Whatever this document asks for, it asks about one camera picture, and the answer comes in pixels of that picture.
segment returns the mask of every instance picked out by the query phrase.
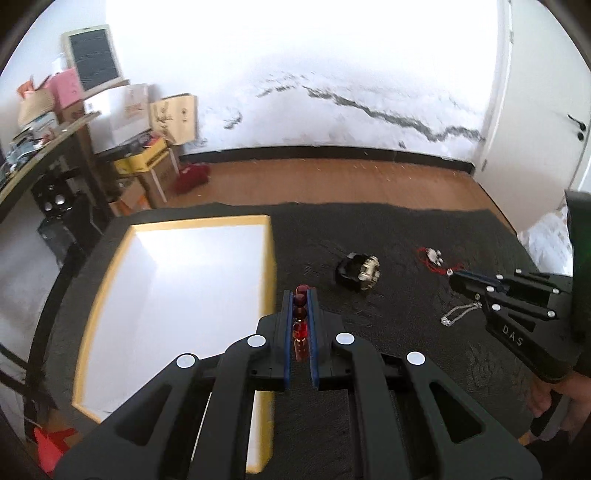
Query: red cloth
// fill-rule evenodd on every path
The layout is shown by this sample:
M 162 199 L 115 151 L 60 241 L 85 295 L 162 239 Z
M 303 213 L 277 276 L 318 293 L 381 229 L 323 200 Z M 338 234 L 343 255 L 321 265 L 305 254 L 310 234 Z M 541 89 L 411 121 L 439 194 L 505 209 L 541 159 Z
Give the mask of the red cloth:
M 202 185 L 209 181 L 211 168 L 205 163 L 185 164 L 178 174 L 174 183 L 174 191 L 177 194 L 187 193 L 193 190 L 197 185 Z
M 57 462 L 70 449 L 64 439 L 71 437 L 77 432 L 75 429 L 67 429 L 49 433 L 39 427 L 35 427 L 34 433 L 39 453 L 39 465 L 47 475 L 52 476 Z

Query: white wall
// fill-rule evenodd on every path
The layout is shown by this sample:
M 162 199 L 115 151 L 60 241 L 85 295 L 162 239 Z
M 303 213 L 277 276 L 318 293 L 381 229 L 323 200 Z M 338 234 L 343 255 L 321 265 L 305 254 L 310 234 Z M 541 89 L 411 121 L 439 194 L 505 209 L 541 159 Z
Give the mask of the white wall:
M 496 0 L 106 0 L 124 76 L 155 84 L 154 98 L 199 97 L 200 138 L 188 151 L 351 145 L 465 160 L 486 131 L 496 9 Z
M 105 8 L 106 0 L 55 0 L 19 43 L 0 74 L 0 143 L 5 152 L 8 142 L 19 132 L 17 87 L 31 75 L 35 85 L 42 82 L 51 73 L 51 62 L 61 53 L 61 34 L 104 24 Z

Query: white door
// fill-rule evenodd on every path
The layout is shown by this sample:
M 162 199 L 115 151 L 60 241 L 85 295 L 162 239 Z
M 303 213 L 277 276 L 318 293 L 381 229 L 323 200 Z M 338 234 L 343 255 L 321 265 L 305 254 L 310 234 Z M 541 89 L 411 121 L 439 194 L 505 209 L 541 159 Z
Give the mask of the white door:
M 505 99 L 475 179 L 520 231 L 558 208 L 573 180 L 589 133 L 591 72 L 538 0 L 511 0 L 510 8 Z

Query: black carpet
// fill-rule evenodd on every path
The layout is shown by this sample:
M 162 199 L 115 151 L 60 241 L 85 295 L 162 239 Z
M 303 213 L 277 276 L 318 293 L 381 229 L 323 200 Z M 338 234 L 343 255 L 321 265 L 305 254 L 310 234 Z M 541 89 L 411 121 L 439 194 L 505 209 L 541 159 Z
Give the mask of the black carpet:
M 430 272 L 415 255 L 418 247 L 433 247 L 446 261 L 484 274 L 517 267 L 534 270 L 516 237 L 491 212 L 286 204 L 161 209 L 115 219 L 67 293 L 48 348 L 48 387 L 79 430 L 88 431 L 92 422 L 69 405 L 77 347 L 94 293 L 127 225 L 250 213 L 272 219 L 278 305 L 283 290 L 300 283 L 314 286 L 321 307 L 341 314 L 348 331 L 369 339 L 383 353 L 425 353 L 513 435 L 528 429 L 528 370 L 485 332 L 480 311 L 453 327 L 441 325 L 443 313 L 467 300 L 450 291 L 445 275 Z M 350 293 L 334 282 L 335 265 L 350 251 L 379 258 L 381 277 L 367 293 Z M 294 364 L 291 374 L 289 392 L 276 397 L 274 455 L 257 478 L 351 478 L 345 394 L 314 393 L 307 364 Z

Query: pink box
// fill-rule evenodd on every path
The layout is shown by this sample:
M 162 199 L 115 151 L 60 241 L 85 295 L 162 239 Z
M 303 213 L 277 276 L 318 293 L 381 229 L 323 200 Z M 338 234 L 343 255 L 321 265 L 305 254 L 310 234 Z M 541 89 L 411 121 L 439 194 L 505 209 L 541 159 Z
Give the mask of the pink box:
M 56 101 L 54 108 L 56 113 L 61 112 L 78 100 L 82 100 L 82 86 L 74 68 L 50 77 L 45 83 L 45 88 L 49 89 Z

